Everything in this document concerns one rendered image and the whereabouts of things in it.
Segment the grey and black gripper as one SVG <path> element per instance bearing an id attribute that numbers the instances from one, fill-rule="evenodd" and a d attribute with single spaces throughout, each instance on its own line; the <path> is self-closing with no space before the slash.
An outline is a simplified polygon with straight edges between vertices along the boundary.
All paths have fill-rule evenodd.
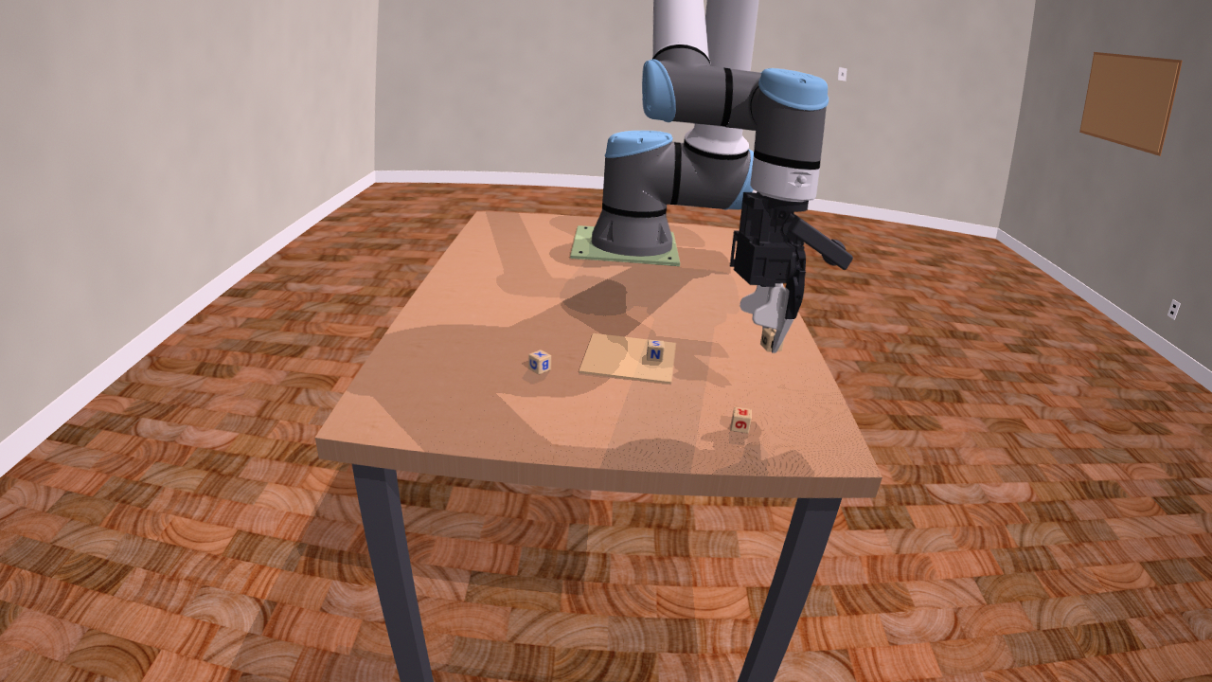
<path id="1" fill-rule="evenodd" d="M 808 200 L 791 202 L 754 197 L 762 195 L 760 191 L 743 191 L 741 230 L 733 230 L 730 267 L 747 283 L 758 286 L 750 296 L 741 299 L 741 310 L 751 314 L 753 322 L 762 329 L 776 329 L 772 346 L 772 353 L 776 353 L 797 317 L 804 299 L 804 242 L 793 236 L 788 227 L 791 227 L 793 212 L 806 211 Z"/>

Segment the tan flat mat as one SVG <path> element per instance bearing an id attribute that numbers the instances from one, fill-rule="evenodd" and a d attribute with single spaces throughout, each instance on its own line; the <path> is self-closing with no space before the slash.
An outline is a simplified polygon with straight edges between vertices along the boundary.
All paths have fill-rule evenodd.
<path id="1" fill-rule="evenodd" d="M 648 338 L 593 333 L 579 374 L 671 384 L 675 346 L 664 342 L 663 361 L 648 361 Z"/>

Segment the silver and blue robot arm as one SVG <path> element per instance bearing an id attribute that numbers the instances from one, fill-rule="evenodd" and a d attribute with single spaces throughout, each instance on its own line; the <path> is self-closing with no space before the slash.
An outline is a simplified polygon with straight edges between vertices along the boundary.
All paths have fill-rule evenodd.
<path id="1" fill-rule="evenodd" d="M 753 190 L 814 199 L 828 84 L 802 71 L 751 71 L 756 24 L 758 0 L 708 0 L 705 16 L 703 0 L 653 0 L 644 113 L 696 124 L 684 143 L 664 131 L 610 134 L 591 233 L 598 250 L 638 258 L 669 252 L 667 206 L 741 210 L 743 191 Z M 755 131 L 754 151 L 743 130 Z"/>

